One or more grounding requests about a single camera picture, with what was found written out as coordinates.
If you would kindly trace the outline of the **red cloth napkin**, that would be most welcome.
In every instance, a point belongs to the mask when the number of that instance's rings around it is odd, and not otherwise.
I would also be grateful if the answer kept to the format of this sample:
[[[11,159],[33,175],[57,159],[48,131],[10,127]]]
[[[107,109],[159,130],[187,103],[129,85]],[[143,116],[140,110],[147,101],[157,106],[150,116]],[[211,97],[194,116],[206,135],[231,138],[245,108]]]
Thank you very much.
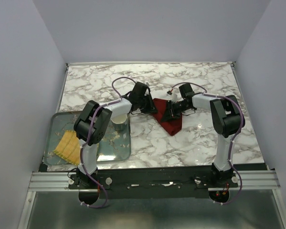
[[[168,100],[154,98],[153,103],[158,112],[152,114],[152,116],[170,136],[174,136],[182,129],[182,117],[177,119],[168,117],[168,120],[162,121],[162,118],[165,116],[167,102]]]

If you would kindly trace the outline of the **floral metal tray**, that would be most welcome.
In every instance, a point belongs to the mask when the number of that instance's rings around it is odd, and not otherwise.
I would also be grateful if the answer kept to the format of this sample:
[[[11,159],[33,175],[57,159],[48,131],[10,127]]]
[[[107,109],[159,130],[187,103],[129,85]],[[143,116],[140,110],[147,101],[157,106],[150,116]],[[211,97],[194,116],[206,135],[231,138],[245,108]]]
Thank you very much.
[[[73,131],[74,123],[78,119],[80,112],[60,112],[51,119],[49,134],[43,162],[47,166],[71,165],[53,151],[62,139],[65,131]],[[98,164],[107,162],[127,160],[131,154],[130,122],[127,120],[126,128],[123,131],[116,131],[110,121],[106,133],[97,144],[96,161]]]

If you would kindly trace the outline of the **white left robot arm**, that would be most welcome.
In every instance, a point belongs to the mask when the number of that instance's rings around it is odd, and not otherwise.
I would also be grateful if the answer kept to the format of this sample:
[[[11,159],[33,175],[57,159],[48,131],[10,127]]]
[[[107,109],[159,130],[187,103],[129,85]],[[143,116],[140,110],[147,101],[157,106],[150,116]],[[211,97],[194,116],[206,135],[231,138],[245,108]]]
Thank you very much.
[[[92,188],[95,184],[100,185],[93,174],[97,171],[97,144],[104,137],[110,120],[136,110],[144,114],[157,112],[149,86],[141,82],[136,82],[129,93],[117,100],[105,104],[91,100],[85,105],[74,124],[80,144],[78,170],[82,175],[79,182],[83,187]]]

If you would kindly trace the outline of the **white cup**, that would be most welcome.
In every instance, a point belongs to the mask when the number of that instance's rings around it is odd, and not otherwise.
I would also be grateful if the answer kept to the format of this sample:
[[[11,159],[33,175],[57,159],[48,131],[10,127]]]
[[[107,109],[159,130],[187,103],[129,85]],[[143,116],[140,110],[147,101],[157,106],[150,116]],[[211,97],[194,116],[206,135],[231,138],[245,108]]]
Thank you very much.
[[[122,114],[111,118],[112,125],[116,131],[123,131],[126,128],[128,120],[127,114]]]

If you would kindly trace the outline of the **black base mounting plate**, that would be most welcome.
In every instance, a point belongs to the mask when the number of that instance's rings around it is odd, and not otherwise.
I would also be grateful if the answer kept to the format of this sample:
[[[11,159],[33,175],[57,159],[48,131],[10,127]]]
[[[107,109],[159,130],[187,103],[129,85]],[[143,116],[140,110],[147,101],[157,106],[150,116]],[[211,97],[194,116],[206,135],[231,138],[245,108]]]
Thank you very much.
[[[92,174],[97,185],[85,174],[67,172],[71,187],[97,189],[97,192],[77,192],[83,204],[94,205],[98,199],[156,199],[156,198],[213,198],[226,203],[229,190],[238,187],[238,177],[223,183],[211,181],[212,166],[100,169]]]

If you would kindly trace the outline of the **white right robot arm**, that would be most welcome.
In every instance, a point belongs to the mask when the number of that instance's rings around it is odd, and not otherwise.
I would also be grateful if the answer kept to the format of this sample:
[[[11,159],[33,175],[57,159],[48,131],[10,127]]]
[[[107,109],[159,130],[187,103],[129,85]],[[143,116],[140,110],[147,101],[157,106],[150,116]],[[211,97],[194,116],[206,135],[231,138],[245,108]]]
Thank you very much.
[[[212,124],[218,134],[217,152],[212,163],[210,183],[220,187],[233,177],[233,143],[245,125],[243,112],[234,95],[211,95],[204,90],[195,93],[193,83],[179,83],[182,101],[166,102],[166,108],[160,121],[162,123],[181,118],[186,110],[202,109],[211,112]]]

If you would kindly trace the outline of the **yellow woven coaster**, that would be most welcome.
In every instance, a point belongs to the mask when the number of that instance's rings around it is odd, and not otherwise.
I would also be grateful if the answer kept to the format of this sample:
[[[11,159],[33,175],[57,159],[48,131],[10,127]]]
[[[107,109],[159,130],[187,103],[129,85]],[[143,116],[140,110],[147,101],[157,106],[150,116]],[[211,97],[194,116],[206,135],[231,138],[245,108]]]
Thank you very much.
[[[53,151],[57,156],[72,165],[80,163],[80,144],[75,131],[65,131],[59,144]]]

